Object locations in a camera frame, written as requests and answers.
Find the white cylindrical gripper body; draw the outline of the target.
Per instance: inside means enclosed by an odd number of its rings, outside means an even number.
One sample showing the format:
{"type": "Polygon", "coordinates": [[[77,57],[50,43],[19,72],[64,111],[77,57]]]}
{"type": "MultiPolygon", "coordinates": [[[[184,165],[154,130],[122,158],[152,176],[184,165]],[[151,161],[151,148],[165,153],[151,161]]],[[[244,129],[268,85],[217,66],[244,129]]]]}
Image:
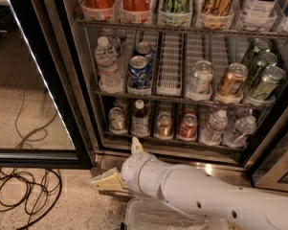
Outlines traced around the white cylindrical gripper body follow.
{"type": "Polygon", "coordinates": [[[132,192],[157,198],[163,173],[168,168],[168,163],[154,155],[145,151],[137,152],[122,164],[123,185],[132,192]]]}

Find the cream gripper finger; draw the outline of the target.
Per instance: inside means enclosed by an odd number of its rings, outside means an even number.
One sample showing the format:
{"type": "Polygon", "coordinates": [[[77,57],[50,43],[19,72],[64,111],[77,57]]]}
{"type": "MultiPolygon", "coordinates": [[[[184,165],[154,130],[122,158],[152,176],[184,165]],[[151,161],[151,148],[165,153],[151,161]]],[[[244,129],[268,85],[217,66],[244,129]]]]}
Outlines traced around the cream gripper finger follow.
{"type": "Polygon", "coordinates": [[[116,168],[89,180],[89,185],[97,191],[119,191],[123,189],[122,177],[116,168]]]}
{"type": "Polygon", "coordinates": [[[144,150],[141,142],[136,136],[132,137],[131,153],[135,154],[144,150]]]}

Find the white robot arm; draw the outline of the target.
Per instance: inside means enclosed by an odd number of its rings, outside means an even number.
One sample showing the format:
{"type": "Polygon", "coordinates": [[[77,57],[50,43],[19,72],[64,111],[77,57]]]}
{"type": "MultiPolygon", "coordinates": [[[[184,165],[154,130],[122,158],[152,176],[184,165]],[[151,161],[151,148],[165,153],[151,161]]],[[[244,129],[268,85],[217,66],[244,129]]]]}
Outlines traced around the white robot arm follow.
{"type": "Polygon", "coordinates": [[[127,189],[150,196],[189,218],[201,214],[247,230],[288,230],[288,196],[237,187],[190,165],[163,162],[136,137],[122,168],[95,176],[92,185],[98,191],[127,189]]]}

